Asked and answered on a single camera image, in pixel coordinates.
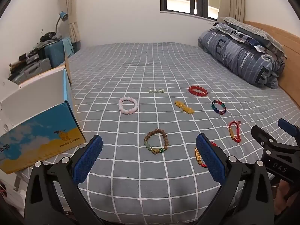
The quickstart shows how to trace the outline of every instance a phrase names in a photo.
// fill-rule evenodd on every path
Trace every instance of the gray suitcase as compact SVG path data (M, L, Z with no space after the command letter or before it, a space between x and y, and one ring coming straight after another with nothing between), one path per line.
M26 68L24 68L17 77L15 77L12 82L16 83L16 84L21 84L24 81L39 75L41 73L44 73L48 70L50 70L51 64L50 64L50 60L49 58L40 60L38 62L32 63L30 65L28 65Z

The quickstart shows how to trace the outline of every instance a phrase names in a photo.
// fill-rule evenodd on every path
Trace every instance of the suitcase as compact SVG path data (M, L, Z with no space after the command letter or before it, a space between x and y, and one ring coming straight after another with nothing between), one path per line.
M19 85L24 81L31 79L32 77L44 73L50 69L51 69L51 64L49 58L46 58L38 62L29 64L19 73L17 77L12 79L11 81Z
M60 40L47 44L38 54L40 59L49 58L51 67L56 68L65 61L64 43Z

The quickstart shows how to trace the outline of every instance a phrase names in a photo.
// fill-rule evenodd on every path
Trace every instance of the gray checkered bedsheet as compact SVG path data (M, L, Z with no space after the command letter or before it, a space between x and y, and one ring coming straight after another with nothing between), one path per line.
M252 86L194 46L119 43L89 47L70 58L70 68L86 139L94 134L103 139L103 150L79 187L99 217L108 221L176 224L196 220L219 188L208 170L196 162L199 133L205 133L227 155L254 163L262 148L251 137L253 125L263 127L281 143L293 144L277 120L300 124L300 111L283 90ZM190 94L190 85L204 87L208 96ZM165 93L150 94L149 89L165 89ZM123 96L137 99L136 113L119 112L118 100ZM225 103L225 115L212 110L214 99ZM176 100L195 113L183 112L174 104ZM241 121L240 145L229 135L227 125L233 120ZM170 146L163 154L153 155L144 147L145 135L155 128L168 134ZM152 136L149 143L158 147L163 141ZM74 151L45 163L58 162ZM23 177L28 178L30 172L31 168L24 170Z

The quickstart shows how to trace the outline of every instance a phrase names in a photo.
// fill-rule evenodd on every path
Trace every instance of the curtain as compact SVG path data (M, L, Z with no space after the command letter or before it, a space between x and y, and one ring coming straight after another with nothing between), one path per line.
M244 21L245 0L220 0L218 22L223 22L223 17L232 17L240 22Z
M80 34L77 25L76 3L77 0L61 0L61 6L67 10L69 14L69 35L72 43L80 41Z

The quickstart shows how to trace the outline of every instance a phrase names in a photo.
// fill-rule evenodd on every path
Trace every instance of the pink bead bracelet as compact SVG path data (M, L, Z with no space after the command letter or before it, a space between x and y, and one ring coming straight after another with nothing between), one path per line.
M130 110L125 110L123 108L123 101L131 101L135 104L135 106L130 109ZM132 98L132 97L129 97L129 96L125 96L125 97L122 97L119 99L119 110L121 111L121 113L124 113L124 114L133 114L136 110L138 109L138 106L137 106L137 101L136 99Z

